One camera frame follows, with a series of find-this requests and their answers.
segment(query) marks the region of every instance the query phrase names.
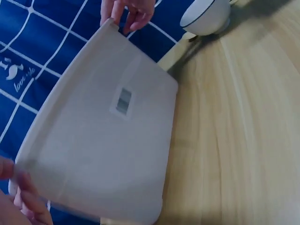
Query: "bowl rim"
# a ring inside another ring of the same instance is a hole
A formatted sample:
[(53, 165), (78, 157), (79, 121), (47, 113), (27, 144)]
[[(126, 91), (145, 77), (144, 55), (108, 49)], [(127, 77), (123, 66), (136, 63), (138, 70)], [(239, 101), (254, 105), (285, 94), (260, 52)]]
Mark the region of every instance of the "bowl rim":
[[(198, 20), (204, 13), (206, 13), (206, 11), (212, 6), (212, 4), (214, 4), (215, 1), (216, 1), (216, 0), (213, 0), (213, 1), (211, 2), (211, 4), (204, 10), (203, 13), (201, 13), (196, 19), (194, 19), (192, 22), (188, 23), (187, 25), (182, 26), (182, 25), (181, 25), (181, 21), (180, 21), (180, 26), (181, 26), (182, 28), (185, 28), (185, 27), (188, 27), (189, 25), (191, 25), (192, 23), (196, 22), (196, 20)], [(186, 9), (185, 13), (188, 11), (188, 9), (189, 9), (192, 5), (193, 5), (193, 4), (191, 4), (191, 5)]]

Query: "finger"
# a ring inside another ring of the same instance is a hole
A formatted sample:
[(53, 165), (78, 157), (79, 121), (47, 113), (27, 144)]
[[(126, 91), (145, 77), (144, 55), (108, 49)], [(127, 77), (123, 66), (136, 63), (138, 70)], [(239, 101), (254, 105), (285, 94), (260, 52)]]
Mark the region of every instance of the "finger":
[(18, 175), (18, 185), (21, 191), (28, 191), (33, 195), (38, 196), (38, 190), (33, 185), (29, 173), (22, 172)]
[(127, 15), (126, 23), (123, 29), (124, 34), (128, 34), (131, 30), (130, 27), (135, 21), (137, 10), (133, 7), (128, 7), (129, 13)]
[(112, 16), (113, 4), (114, 0), (102, 0), (100, 25), (102, 25), (108, 18)]
[(115, 1), (112, 8), (112, 18), (114, 19), (114, 23), (119, 25), (122, 14), (125, 9), (125, 4), (122, 1)]
[(45, 225), (53, 225), (50, 212), (42, 200), (27, 191), (21, 192), (21, 198), (27, 209), (33, 212), (36, 221)]
[(0, 156), (0, 180), (7, 180), (14, 175), (14, 162)]
[(23, 207), (23, 201), (22, 201), (22, 199), (21, 199), (21, 190), (20, 190), (19, 187), (18, 187), (18, 190), (17, 190), (17, 194), (15, 195), (14, 205), (15, 205), (19, 210), (21, 210), (22, 207)]
[(150, 21), (153, 15), (151, 14), (142, 14), (138, 13), (135, 17), (135, 21), (130, 26), (131, 31), (139, 30), (146, 26), (146, 24)]
[(0, 191), (0, 224), (29, 225), (27, 218), (11, 203), (2, 191)]

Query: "printed logo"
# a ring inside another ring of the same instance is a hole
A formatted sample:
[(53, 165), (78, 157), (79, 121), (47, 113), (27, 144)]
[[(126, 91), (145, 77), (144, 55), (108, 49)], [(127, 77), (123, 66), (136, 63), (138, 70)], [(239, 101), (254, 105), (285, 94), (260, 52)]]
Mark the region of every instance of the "printed logo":
[[(9, 64), (11, 64), (11, 59), (9, 58), (4, 58), (4, 62), (0, 61), (0, 68), (4, 69), (5, 71), (8, 71), (8, 74), (6, 76), (7, 81), (14, 80), (18, 74), (18, 71), (22, 71), (22, 73), (25, 73), (23, 64), (21, 65), (13, 64), (11, 66), (9, 66)], [(25, 84), (26, 78), (32, 77), (34, 73), (35, 73), (35, 69), (29, 68), (29, 70), (22, 76), (22, 78), (18, 82), (14, 81), (14, 88), (17, 93), (20, 91), (21, 87)]]

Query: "barcode sticker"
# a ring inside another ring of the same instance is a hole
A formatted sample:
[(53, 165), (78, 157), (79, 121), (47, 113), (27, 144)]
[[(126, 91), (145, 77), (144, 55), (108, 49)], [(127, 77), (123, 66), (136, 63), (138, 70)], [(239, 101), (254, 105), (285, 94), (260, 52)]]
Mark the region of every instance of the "barcode sticker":
[(135, 93), (129, 88), (118, 86), (109, 111), (125, 120), (130, 120), (135, 101)]
[(123, 88), (116, 107), (120, 113), (127, 115), (131, 97), (132, 93)]

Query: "hand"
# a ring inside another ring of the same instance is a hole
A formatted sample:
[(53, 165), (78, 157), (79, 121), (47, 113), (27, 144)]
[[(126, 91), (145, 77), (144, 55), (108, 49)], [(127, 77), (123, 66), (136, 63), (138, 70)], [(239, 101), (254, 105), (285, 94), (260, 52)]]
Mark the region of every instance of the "hand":
[[(14, 163), (0, 157), (0, 180), (13, 177)], [(18, 193), (7, 196), (0, 191), (0, 225), (53, 225), (50, 212), (38, 197), (27, 173), (18, 175)]]
[(124, 27), (124, 34), (143, 28), (154, 14), (155, 0), (102, 0), (102, 25), (108, 18), (113, 18), (119, 25), (125, 6), (129, 13)]

